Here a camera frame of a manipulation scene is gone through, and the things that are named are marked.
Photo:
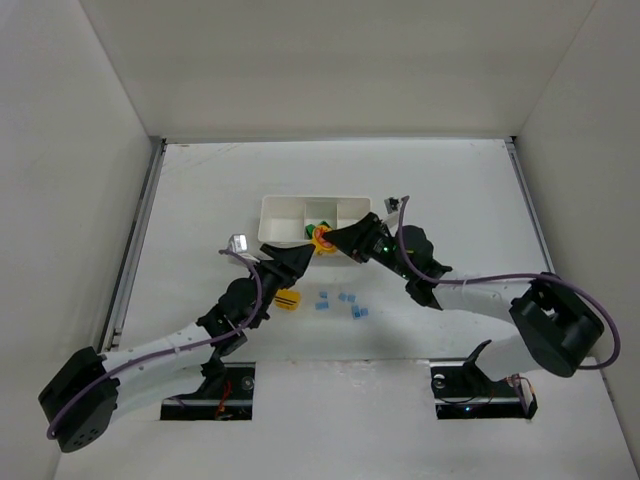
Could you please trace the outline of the yellow bee lego figure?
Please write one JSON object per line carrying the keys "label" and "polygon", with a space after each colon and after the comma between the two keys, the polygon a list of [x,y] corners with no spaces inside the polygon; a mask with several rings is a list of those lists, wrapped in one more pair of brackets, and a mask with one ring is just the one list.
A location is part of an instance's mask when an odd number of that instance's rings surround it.
{"label": "yellow bee lego figure", "polygon": [[325,235],[332,231],[327,225],[316,225],[311,233],[311,243],[314,246],[314,254],[317,256],[332,255],[337,252],[336,246],[329,242]]}

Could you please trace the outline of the yellow striped lego body brick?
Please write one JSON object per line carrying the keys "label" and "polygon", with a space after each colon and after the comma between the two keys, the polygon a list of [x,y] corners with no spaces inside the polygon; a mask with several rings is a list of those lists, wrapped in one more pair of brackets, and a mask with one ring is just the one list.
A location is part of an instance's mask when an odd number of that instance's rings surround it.
{"label": "yellow striped lego body brick", "polygon": [[275,306],[287,311],[297,310],[300,306],[300,303],[301,294],[298,291],[294,290],[278,290],[274,297]]}

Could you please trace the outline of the small green lego brick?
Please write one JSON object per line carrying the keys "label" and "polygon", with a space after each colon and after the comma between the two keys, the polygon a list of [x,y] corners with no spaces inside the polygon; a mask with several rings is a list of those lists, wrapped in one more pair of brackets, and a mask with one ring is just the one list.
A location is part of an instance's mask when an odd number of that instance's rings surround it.
{"label": "small green lego brick", "polygon": [[326,221],[321,221],[317,224],[309,223],[304,227],[304,232],[306,234],[306,237],[311,239],[314,235],[314,231],[317,228],[321,228],[322,230],[325,230],[325,231],[330,231],[332,229],[331,225]]}

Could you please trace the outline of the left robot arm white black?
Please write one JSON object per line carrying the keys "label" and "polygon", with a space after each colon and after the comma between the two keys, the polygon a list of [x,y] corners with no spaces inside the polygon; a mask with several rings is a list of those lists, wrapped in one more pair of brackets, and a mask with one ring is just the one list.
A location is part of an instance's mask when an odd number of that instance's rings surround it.
{"label": "left robot arm white black", "polygon": [[88,346],[74,352],[38,396],[48,421],[47,438],[63,453],[77,451],[124,414],[221,377],[223,357],[246,343],[246,330],[268,319],[277,291],[293,287],[314,255],[310,244],[264,244],[260,250],[265,256],[258,260],[224,252],[249,274],[233,280],[216,304],[188,326],[128,350],[99,353]]}

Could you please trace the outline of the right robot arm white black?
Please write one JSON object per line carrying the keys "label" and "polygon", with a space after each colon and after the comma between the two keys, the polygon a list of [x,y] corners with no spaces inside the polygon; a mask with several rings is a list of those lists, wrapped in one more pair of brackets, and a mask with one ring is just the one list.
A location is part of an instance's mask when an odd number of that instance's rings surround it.
{"label": "right robot arm white black", "polygon": [[474,283],[470,275],[439,263],[423,229],[397,233],[374,213],[324,234],[324,240],[358,263],[374,260],[406,281],[419,305],[465,311],[512,325],[503,340],[485,340],[467,360],[492,381],[532,370],[569,378],[604,332],[603,322],[557,278]]}

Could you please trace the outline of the white divided plastic container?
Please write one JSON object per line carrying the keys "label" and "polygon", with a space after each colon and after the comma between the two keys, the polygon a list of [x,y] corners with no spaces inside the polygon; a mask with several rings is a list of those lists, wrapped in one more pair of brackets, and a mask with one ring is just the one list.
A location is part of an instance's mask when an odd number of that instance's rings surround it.
{"label": "white divided plastic container", "polygon": [[[372,210],[368,197],[267,195],[262,200],[258,240],[277,247],[312,244],[304,227],[326,221],[332,230],[352,225]],[[352,263],[337,250],[332,255],[317,256],[312,266],[342,267]]]}

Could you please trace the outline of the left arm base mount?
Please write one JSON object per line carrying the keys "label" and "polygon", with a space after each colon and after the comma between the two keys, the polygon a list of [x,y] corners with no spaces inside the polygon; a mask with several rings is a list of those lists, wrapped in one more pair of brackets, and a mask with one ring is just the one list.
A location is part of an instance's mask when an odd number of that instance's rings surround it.
{"label": "left arm base mount", "polygon": [[192,393],[165,399],[161,421],[250,421],[256,363],[212,360],[203,366],[202,384]]}

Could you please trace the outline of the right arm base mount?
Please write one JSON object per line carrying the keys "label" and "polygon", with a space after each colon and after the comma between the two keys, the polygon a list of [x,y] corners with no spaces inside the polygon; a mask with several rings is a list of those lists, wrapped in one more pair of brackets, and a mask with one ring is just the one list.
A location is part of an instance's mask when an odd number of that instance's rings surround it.
{"label": "right arm base mount", "polygon": [[523,419],[538,411],[535,390],[526,377],[511,375],[490,380],[477,360],[490,341],[466,358],[437,360],[430,364],[430,385],[438,420]]}

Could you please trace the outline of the right aluminium rail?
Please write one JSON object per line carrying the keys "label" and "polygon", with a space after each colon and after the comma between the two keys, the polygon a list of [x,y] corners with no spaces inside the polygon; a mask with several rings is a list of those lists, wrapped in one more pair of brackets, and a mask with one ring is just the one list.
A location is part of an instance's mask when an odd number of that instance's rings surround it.
{"label": "right aluminium rail", "polygon": [[539,217],[538,217],[538,214],[537,214],[537,211],[536,211],[536,208],[535,208],[535,205],[534,205],[534,202],[533,202],[533,199],[524,175],[524,171],[520,162],[516,140],[517,140],[516,137],[511,136],[511,137],[507,137],[504,140],[504,143],[505,143],[515,176],[517,178],[521,194],[525,201],[526,209],[534,229],[534,233],[537,239],[539,249],[544,258],[546,269],[551,273],[556,273],[556,269],[550,255],[550,250],[546,242],[546,238],[542,230],[541,223],[539,221]]}

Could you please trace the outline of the aluminium rail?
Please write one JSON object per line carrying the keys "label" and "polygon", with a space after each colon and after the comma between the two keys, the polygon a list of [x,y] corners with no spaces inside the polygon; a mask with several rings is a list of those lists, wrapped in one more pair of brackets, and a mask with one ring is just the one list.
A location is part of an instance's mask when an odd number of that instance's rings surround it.
{"label": "aluminium rail", "polygon": [[534,229],[534,233],[537,239],[539,249],[544,258],[546,269],[551,273],[556,273],[556,269],[550,255],[550,250],[546,242],[546,238],[542,230],[541,223],[539,221],[539,217],[538,217],[538,214],[537,214],[537,211],[536,211],[536,208],[535,208],[535,205],[534,205],[534,202],[533,202],[533,199],[524,175],[524,171],[520,162],[516,140],[517,140],[516,137],[511,136],[511,137],[507,137],[504,140],[504,143],[505,143],[515,176],[517,178],[521,194],[525,201],[526,209]]}
{"label": "aluminium rail", "polygon": [[167,147],[165,138],[151,137],[150,141],[152,150],[148,168],[136,204],[107,314],[96,343],[99,352],[119,346],[126,321]]}

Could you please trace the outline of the left aluminium rail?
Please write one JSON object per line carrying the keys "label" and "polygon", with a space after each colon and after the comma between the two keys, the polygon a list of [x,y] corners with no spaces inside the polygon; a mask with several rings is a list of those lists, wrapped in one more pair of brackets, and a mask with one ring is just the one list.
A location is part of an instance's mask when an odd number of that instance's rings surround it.
{"label": "left aluminium rail", "polygon": [[165,138],[151,137],[150,141],[152,150],[148,168],[136,204],[107,314],[96,343],[99,352],[119,346],[126,321],[167,147]]}

